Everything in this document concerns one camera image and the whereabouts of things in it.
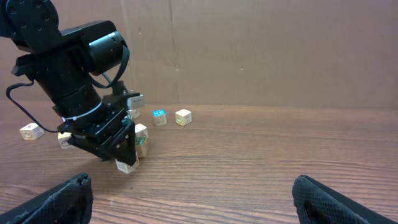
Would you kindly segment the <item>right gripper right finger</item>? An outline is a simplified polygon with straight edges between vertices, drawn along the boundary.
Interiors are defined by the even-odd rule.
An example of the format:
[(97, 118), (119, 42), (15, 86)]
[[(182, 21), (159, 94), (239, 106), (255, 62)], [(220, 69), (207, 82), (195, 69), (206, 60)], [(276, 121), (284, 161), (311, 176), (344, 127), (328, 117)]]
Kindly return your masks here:
[(397, 224), (307, 175), (295, 179), (292, 196), (300, 224)]

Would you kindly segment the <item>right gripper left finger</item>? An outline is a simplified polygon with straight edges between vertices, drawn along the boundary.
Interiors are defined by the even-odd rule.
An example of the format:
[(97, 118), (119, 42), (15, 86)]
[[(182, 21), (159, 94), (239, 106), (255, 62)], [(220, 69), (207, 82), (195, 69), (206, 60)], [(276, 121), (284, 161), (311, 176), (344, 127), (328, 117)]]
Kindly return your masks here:
[(5, 224), (84, 224), (91, 220), (91, 177), (77, 174), (1, 215)]

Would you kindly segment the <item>blue X block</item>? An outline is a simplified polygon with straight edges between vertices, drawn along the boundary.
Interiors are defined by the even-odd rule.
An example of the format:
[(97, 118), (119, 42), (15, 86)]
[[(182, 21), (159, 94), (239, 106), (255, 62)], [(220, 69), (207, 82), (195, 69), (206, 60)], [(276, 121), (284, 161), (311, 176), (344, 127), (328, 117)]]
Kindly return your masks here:
[(136, 170), (139, 167), (139, 158), (137, 154), (136, 154), (136, 161), (133, 165), (128, 165), (124, 162), (118, 161), (117, 159), (115, 160), (115, 162), (117, 169), (125, 174), (130, 174), (132, 171)]

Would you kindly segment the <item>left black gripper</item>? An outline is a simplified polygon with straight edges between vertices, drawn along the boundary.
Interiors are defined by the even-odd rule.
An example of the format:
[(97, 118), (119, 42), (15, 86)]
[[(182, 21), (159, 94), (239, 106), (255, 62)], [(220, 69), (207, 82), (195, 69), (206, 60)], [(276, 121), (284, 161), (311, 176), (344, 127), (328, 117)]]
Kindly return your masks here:
[(139, 95), (126, 91), (120, 95), (104, 95), (101, 104), (92, 112), (66, 118), (57, 129), (61, 133), (72, 134), (67, 140), (69, 145), (89, 152), (102, 161), (109, 161), (112, 156), (133, 166), (137, 162), (135, 123), (127, 117), (126, 103), (128, 98)]

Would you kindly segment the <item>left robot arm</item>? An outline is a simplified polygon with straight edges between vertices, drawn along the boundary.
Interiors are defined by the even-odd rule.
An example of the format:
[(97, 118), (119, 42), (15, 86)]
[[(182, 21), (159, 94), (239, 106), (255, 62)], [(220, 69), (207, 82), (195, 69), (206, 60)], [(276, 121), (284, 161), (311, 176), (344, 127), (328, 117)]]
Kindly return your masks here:
[(111, 21), (65, 30), (58, 24), (50, 0), (1, 2), (1, 36), (24, 51), (12, 73), (41, 86), (63, 119), (58, 132), (71, 135), (69, 144), (135, 165), (135, 124), (127, 108), (140, 94), (121, 80), (130, 56), (126, 42)]

